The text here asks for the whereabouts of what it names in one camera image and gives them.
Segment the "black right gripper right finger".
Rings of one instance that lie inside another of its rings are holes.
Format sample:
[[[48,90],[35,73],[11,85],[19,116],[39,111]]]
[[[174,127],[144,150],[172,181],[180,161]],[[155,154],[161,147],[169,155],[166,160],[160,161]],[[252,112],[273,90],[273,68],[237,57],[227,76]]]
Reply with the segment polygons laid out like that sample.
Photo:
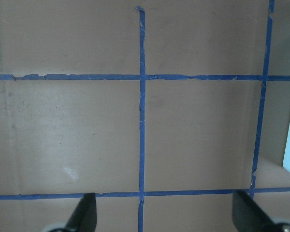
[[[243,190],[232,194],[232,222],[239,232],[290,232],[290,223],[272,220]]]

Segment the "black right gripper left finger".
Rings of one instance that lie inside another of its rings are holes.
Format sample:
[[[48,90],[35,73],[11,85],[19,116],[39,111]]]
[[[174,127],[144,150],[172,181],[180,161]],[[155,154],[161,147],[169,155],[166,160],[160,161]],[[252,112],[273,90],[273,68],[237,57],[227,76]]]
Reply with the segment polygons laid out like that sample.
[[[86,193],[64,227],[65,232],[94,232],[97,226],[95,193]]]

